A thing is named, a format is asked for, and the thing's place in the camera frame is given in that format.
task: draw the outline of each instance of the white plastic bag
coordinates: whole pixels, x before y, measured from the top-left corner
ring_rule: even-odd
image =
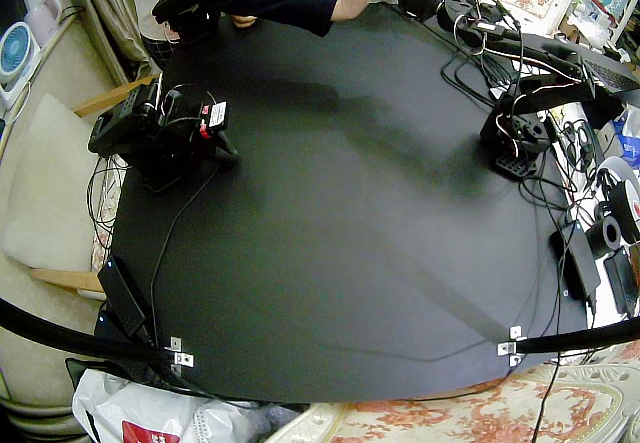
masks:
[[[248,443],[270,431],[265,410],[234,405],[86,370],[72,409],[101,443]]]

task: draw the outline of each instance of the metal bracket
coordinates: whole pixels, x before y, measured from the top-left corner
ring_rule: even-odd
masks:
[[[175,374],[181,376],[183,366],[193,368],[195,358],[189,353],[182,352],[182,338],[172,336],[171,346],[167,347],[166,349],[169,351],[173,351],[173,364],[171,365],[171,370]]]
[[[498,343],[498,356],[509,356],[509,366],[513,368],[518,366],[522,361],[522,354],[518,353],[517,342],[525,340],[527,337],[522,336],[521,326],[512,326],[509,328],[509,338],[511,341]]]

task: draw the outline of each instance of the blue fan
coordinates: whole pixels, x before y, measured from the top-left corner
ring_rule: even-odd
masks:
[[[11,26],[0,41],[0,83],[9,83],[20,75],[29,60],[31,32],[22,22]]]

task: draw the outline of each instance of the black table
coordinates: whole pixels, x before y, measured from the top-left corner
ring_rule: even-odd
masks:
[[[223,24],[178,52],[166,81],[227,101],[243,155],[182,215],[156,282],[161,344],[180,337],[195,357],[187,379],[271,401],[425,395],[504,376],[509,328],[543,331],[553,224],[491,170],[488,111],[441,80],[449,57],[378,5],[325,38]],[[169,225],[207,171],[161,197],[127,176],[112,248],[147,305]],[[585,325],[563,297],[561,331]]]

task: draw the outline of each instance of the red logo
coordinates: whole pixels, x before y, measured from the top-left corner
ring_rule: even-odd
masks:
[[[124,443],[180,443],[180,437],[160,431],[145,430],[128,421],[122,421]]]

